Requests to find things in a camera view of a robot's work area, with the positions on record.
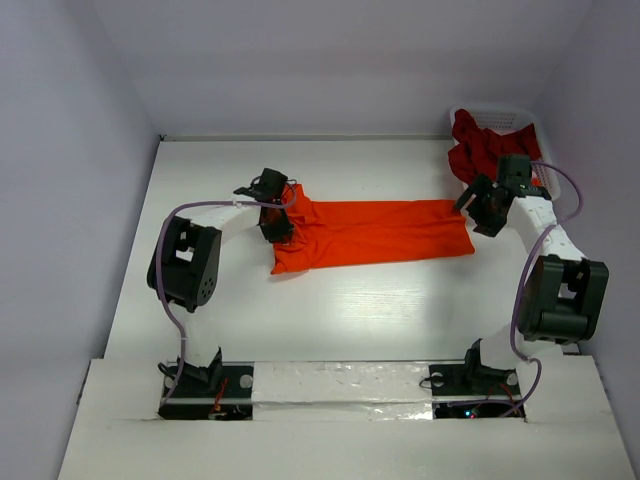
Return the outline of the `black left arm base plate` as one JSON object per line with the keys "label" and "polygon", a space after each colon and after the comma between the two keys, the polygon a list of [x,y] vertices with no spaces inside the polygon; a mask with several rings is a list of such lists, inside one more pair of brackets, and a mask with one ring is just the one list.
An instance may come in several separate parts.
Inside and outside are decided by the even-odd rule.
{"label": "black left arm base plate", "polygon": [[253,417],[252,363],[212,362],[208,367],[186,363],[176,389],[177,364],[160,364],[165,384],[158,415],[165,420],[244,421]]}

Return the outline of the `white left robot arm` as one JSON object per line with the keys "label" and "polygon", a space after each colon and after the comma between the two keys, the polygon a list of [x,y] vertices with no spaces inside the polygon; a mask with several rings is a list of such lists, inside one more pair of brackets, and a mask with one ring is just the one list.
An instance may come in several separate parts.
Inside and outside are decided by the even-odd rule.
{"label": "white left robot arm", "polygon": [[297,201],[297,181],[265,168],[249,185],[233,191],[229,200],[203,200],[175,207],[163,221],[147,272],[147,285],[176,327],[180,351],[176,365],[160,363],[168,382],[161,403],[174,394],[195,391],[201,395],[222,390],[223,357],[218,350],[211,361],[187,361],[189,329],[172,312],[176,305],[193,314],[215,292],[221,249],[225,242],[257,227],[271,244],[292,239],[295,227],[287,210]]}

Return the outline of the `orange t-shirt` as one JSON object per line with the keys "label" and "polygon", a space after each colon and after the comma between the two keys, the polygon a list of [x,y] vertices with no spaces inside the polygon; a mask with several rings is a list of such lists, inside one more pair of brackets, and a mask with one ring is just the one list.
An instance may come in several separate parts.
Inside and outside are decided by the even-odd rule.
{"label": "orange t-shirt", "polygon": [[273,275],[475,253],[452,200],[316,201],[300,184],[284,199],[294,231],[273,246]]}

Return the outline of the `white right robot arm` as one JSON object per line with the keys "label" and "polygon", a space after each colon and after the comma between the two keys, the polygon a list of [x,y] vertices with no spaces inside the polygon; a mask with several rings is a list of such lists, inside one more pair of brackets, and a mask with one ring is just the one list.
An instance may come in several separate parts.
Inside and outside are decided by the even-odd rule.
{"label": "white right robot arm", "polygon": [[496,177],[477,176],[455,204],[467,211],[475,232],[494,238],[510,227],[527,251],[511,319],[466,352],[460,379],[473,392],[506,382],[537,353],[586,341],[596,330],[609,270],[571,241],[551,195],[533,183],[535,166],[526,155],[503,156]]}

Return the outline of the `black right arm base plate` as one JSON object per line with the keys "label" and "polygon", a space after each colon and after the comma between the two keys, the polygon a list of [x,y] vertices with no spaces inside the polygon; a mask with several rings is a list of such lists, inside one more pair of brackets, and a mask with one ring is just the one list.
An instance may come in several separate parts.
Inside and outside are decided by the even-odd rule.
{"label": "black right arm base plate", "polygon": [[521,395],[515,370],[486,368],[473,360],[430,364],[419,386],[431,393],[436,420],[498,418]]}

